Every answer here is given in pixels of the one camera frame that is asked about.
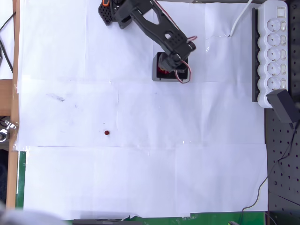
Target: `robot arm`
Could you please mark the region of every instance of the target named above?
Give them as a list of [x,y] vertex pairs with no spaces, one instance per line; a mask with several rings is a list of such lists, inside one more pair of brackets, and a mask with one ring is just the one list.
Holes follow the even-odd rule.
[[[144,18],[143,15],[151,9],[157,14],[159,24]],[[182,70],[182,61],[186,61],[189,54],[196,49],[195,44],[185,36],[156,0],[104,0],[98,10],[107,26],[111,22],[118,22],[119,27],[124,29],[134,21],[148,37],[162,47],[164,53],[159,56],[158,67],[169,73]]]

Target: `power strip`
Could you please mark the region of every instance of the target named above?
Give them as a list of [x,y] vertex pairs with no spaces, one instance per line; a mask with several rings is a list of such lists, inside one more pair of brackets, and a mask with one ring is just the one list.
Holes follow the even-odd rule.
[[257,29],[260,91],[257,102],[272,108],[267,94],[277,89],[288,90],[288,15],[287,4],[281,0],[267,0],[258,8]]

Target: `black pegboard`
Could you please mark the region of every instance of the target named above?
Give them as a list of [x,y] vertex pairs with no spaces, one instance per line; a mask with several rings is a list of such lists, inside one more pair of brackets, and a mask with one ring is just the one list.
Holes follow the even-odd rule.
[[300,206],[290,201],[285,201],[278,195],[269,194],[269,210],[272,211],[270,216],[278,225],[300,224]]
[[[288,0],[289,93],[300,102],[300,0]],[[268,172],[280,159],[292,139],[289,124],[281,123],[272,109],[265,110]],[[300,224],[300,129],[295,133],[289,156],[280,161],[268,179],[269,210],[287,214]]]
[[101,3],[98,8],[98,12],[101,18],[103,19],[104,23],[106,24],[106,26],[111,24],[111,22],[113,21],[113,17],[109,6],[105,7]]
[[[268,171],[288,148],[293,136],[289,124],[281,123],[273,109],[266,109]],[[295,133],[289,156],[275,165],[269,176],[269,192],[300,205],[300,130]]]
[[289,6],[289,90],[293,100],[300,102],[300,0],[286,3]]

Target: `wooden edge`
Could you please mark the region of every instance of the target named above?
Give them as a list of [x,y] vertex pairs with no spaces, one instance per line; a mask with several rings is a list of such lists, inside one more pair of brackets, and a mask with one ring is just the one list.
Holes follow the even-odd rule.
[[[10,119],[15,124],[19,124],[19,96],[17,93],[18,82],[18,60],[19,60],[19,34],[20,34],[20,0],[13,0],[15,15],[15,51],[14,51],[14,70],[13,88]],[[17,186],[18,152],[15,150],[17,131],[10,133],[9,152],[8,152],[8,173],[7,173],[7,199],[6,207],[15,208],[15,195]]]
[[10,116],[12,79],[0,80],[0,116]]

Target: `table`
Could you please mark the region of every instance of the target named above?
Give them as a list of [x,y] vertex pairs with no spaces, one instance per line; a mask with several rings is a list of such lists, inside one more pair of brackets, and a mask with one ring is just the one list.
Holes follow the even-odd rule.
[[[18,67],[18,48],[19,48],[19,31],[20,31],[20,0],[13,0],[13,9],[16,11],[14,18],[15,25],[15,54],[14,54],[14,68]],[[0,97],[6,99],[6,104],[2,105],[0,114],[10,115],[13,122],[18,123],[18,94],[17,86],[18,71],[14,69],[13,79],[0,81],[0,90],[3,95]],[[25,168],[26,168],[26,152],[17,152],[14,150],[14,143],[16,141],[16,132],[12,133],[9,142],[9,158],[8,158],[8,180],[7,180],[7,208],[22,208],[24,205],[24,184],[25,184]],[[133,218],[133,221],[143,221],[149,225],[151,224],[226,224],[228,221],[238,222],[241,213],[196,213],[191,214],[191,217],[179,218]],[[264,212],[246,212],[244,213],[244,221],[247,224],[264,224]]]

